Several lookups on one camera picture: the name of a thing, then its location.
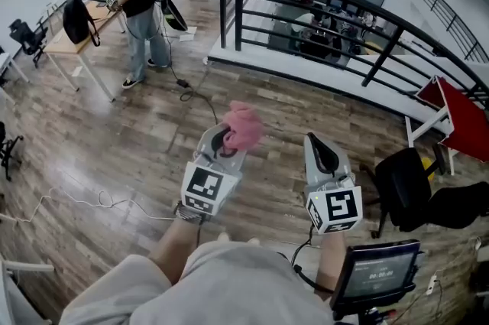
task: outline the balcony railing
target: balcony railing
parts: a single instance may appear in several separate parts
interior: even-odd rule
[[[487,57],[484,48],[479,44],[479,41],[464,21],[460,19],[445,0],[423,1],[446,27],[447,32],[450,33],[458,47],[460,47],[465,60],[471,60],[477,63],[489,63],[489,57]]]
[[[313,60],[325,66],[361,76],[363,79],[361,86],[363,87],[368,87],[371,82],[374,82],[415,99],[425,106],[429,106],[429,104],[421,100],[416,93],[427,84],[433,74],[439,74],[451,81],[480,107],[487,108],[489,106],[489,88],[486,83],[460,58],[408,21],[370,2],[365,0],[339,0],[360,8],[364,13],[368,12],[374,15],[377,17],[377,21],[384,20],[388,27],[384,26],[382,29],[369,27],[366,25],[367,22],[360,21],[344,11],[317,8],[312,0],[299,2],[297,0],[253,0],[251,3],[253,9],[251,9],[251,5],[246,5],[248,1],[221,0],[221,47],[223,49],[227,47],[228,34],[232,32],[234,33],[235,46],[227,47],[227,49],[241,51],[243,44],[252,44]],[[334,20],[337,27],[332,26],[333,21],[329,26],[298,21],[289,16],[289,9],[280,14],[269,13],[270,11],[256,11],[259,9],[255,5],[257,1],[282,5],[284,8],[295,8],[294,11],[299,9],[303,13],[320,14]],[[257,24],[257,18],[275,22],[262,21]],[[272,28],[257,27],[267,23],[272,23]],[[289,30],[292,25],[297,25],[309,30],[314,37],[304,37],[304,35],[290,31],[280,31],[274,27],[274,24],[281,24],[286,30],[287,28]],[[367,43],[364,38],[359,37],[364,36],[362,31],[370,33],[369,35],[374,36],[382,43]],[[409,38],[404,39],[409,34],[423,41],[444,58],[440,59],[424,54],[423,50],[407,42]],[[268,36],[268,42],[265,42],[267,38],[263,38],[263,36]],[[282,39],[286,43],[282,45],[272,43],[272,37]],[[358,55],[358,50],[361,49],[366,49],[371,54],[377,54],[377,56]],[[349,60],[349,62],[341,63],[342,58]]]

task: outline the small screen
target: small screen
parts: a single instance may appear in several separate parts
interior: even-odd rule
[[[344,297],[381,294],[403,287],[413,253],[355,262]]]

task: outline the wooden floor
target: wooden floor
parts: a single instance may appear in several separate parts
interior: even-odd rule
[[[219,34],[219,0],[173,1],[188,25],[198,27],[193,42],[172,38],[176,73],[212,100],[218,117],[238,99],[254,105],[266,127],[261,143],[246,158],[238,192],[205,226],[203,240],[226,229],[234,239],[256,236],[286,254],[306,240],[310,220],[301,197],[305,184],[302,143],[309,131],[341,145],[364,199],[375,196],[358,165],[373,167],[406,147],[401,118],[274,76],[217,64],[204,67],[202,59]],[[54,322],[70,300],[125,256],[147,254],[170,223],[148,219],[130,203],[111,210],[76,204],[63,191],[95,203],[97,193],[104,190],[115,201],[133,199],[153,216],[172,217],[186,162],[192,159],[201,134],[213,125],[212,112],[203,100],[180,101],[182,90],[168,70],[149,70],[145,84],[121,89],[128,72],[128,41],[117,24],[103,32],[102,46],[90,48],[88,56],[116,95],[115,102],[108,102],[86,73],[75,78],[81,86],[75,93],[46,58],[35,70],[26,57],[19,57],[18,62],[31,84],[11,81],[6,90],[17,105],[0,102],[9,135],[25,137],[16,149],[23,164],[12,169],[12,182],[0,176],[3,210],[29,218],[40,197],[56,188],[53,201],[43,203],[32,223],[0,224],[0,253],[9,260],[54,265],[52,275],[22,274],[20,279],[28,297]],[[76,61],[63,60],[63,65],[72,73]],[[436,139],[427,134],[417,143],[423,156],[432,156],[429,148]],[[471,158],[459,155],[455,166],[454,177],[436,177],[434,190],[489,180],[489,166]],[[370,230],[377,224],[379,211],[374,206],[364,214],[360,227],[348,234],[348,244],[372,243]],[[399,310],[426,290],[437,269],[449,267],[439,272],[442,318],[435,321],[436,291],[421,297],[398,324],[450,324],[463,317],[473,301],[467,285],[474,243],[465,243],[475,236],[485,242],[489,239],[489,221],[478,220],[461,231],[424,226],[410,234],[387,224],[382,242],[420,239],[426,253],[416,277],[417,289],[397,305]],[[299,263],[312,272],[318,256],[317,249],[308,249]]]

